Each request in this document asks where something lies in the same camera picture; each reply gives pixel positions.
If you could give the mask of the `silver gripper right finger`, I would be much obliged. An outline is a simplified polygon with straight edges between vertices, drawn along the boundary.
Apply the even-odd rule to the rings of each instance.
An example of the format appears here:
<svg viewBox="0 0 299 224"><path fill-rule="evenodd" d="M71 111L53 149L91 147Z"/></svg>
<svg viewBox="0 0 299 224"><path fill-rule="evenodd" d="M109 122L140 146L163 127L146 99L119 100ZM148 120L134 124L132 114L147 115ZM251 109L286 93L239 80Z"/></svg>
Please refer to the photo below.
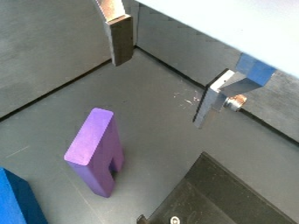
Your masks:
<svg viewBox="0 0 299 224"><path fill-rule="evenodd" d="M242 53L235 70L226 69L204 88L192 119L195 126L203 126L211 111L220 112L223 108L239 111L247 101L243 94L262 88L275 71L275 67Z"/></svg>

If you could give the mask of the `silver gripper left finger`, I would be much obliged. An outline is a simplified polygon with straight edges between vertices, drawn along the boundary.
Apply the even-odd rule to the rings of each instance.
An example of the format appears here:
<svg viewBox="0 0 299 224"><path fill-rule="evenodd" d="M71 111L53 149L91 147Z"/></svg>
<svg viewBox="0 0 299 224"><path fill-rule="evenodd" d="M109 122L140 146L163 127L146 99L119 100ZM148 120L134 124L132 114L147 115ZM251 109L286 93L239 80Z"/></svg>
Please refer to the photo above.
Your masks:
<svg viewBox="0 0 299 224"><path fill-rule="evenodd" d="M111 59L117 67L134 55L134 17L127 14L121 0L95 0L104 20Z"/></svg>

